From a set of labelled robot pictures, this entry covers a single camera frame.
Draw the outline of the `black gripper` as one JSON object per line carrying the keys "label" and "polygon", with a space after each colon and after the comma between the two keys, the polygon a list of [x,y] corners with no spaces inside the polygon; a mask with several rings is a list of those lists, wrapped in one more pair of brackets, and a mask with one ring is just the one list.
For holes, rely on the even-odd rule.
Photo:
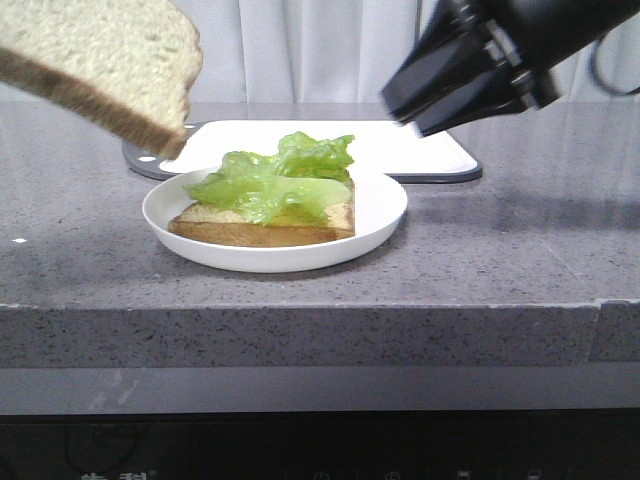
{"label": "black gripper", "polygon": [[381,90],[390,115],[426,137],[475,120],[544,108],[549,71],[528,65],[479,1],[439,1],[413,50]]}

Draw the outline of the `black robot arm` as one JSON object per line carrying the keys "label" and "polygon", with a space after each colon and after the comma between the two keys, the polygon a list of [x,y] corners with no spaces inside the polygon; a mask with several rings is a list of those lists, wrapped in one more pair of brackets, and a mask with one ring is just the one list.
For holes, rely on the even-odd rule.
{"label": "black robot arm", "polygon": [[554,66],[639,11],[636,1],[440,1],[381,91],[429,136],[558,99]]}

